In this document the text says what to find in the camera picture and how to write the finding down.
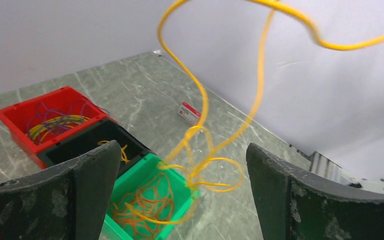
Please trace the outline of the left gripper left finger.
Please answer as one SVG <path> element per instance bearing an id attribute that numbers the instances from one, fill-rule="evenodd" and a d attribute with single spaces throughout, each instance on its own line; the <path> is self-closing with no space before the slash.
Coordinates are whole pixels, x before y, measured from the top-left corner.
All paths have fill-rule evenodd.
<path id="1" fill-rule="evenodd" d="M 0 183 L 0 240 L 97 240 L 121 163 L 112 140 Z"/>

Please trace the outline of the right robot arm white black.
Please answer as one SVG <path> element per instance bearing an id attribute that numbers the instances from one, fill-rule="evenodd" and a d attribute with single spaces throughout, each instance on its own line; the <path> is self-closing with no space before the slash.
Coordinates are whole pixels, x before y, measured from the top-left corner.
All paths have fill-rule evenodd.
<path id="1" fill-rule="evenodd" d="M 345 184 L 364 191 L 384 194 L 384 175 L 377 178 L 357 178 L 347 172 L 342 173 Z"/>

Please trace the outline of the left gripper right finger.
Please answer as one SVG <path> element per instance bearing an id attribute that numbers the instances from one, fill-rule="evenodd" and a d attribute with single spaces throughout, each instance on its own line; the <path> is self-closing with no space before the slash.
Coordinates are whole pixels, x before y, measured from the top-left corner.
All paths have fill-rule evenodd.
<path id="1" fill-rule="evenodd" d="M 384 240 L 384 194 L 342 185 L 255 143 L 247 170 L 266 240 Z"/>

